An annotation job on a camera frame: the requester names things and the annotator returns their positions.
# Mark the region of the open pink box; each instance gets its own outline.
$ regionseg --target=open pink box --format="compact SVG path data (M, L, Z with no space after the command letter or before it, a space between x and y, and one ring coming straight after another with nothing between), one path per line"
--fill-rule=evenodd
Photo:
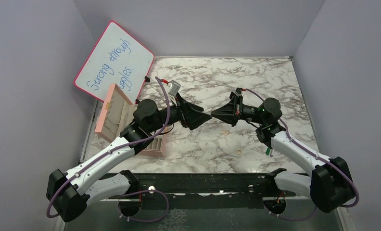
M115 83L110 84L97 120L95 133L106 141L112 142L132 122L136 107L137 105L133 104ZM159 135L138 155L165 156L165 143L166 134Z

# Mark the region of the black wire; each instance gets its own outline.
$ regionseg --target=black wire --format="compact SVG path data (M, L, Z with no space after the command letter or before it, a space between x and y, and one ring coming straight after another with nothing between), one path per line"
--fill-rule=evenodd
M170 132L174 129L174 127L175 127L175 124L172 124L172 128L171 128L169 131L167 131L167 132L162 132L160 135L165 135L165 134L170 133Z
M246 120L246 123L248 123L248 124L250 124L251 126L253 126L253 127L255 127L255 128L257 128L257 129L258 129L258 127L257 127L256 125L254 125L254 124L250 123L250 122L249 122L249 121L247 121L247 120Z

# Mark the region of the blue marker writing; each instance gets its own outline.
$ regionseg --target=blue marker writing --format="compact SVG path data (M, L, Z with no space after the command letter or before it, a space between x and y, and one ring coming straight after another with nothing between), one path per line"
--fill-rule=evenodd
M117 58L120 57L120 54L123 52L128 51L128 54L131 54L131 48L129 47L129 45L131 44L127 40L123 40L122 38L120 38L120 40L122 41L122 43L117 48L114 48L111 52L108 52L108 54L110 55L110 61L117 60Z

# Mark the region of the whiteboard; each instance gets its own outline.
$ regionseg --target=whiteboard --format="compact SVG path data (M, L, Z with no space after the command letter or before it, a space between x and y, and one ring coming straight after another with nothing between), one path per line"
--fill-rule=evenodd
M75 79L75 85L104 101L117 84L131 102L138 97L154 55L111 21Z

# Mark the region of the handwritten text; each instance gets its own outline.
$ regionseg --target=handwritten text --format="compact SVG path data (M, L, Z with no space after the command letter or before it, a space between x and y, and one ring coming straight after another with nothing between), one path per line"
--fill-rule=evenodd
M104 78L107 74L114 75L114 70L107 64L102 65L102 69L98 72L97 76L93 79L93 83L91 81L87 81L86 85L94 89L94 91L99 89L99 85L102 82L102 78Z
M125 67L125 70L123 70L123 73L118 72L121 75L120 80L120 88L122 90L131 91L132 82L129 80L129 76L131 75L132 70Z
M117 58L120 57L120 54L123 52L128 51L128 54L131 54L131 48L129 47L130 43L127 40L123 40L122 38L120 38L120 40L122 43L117 48L114 48L111 52L108 52L110 55L110 61L117 60Z

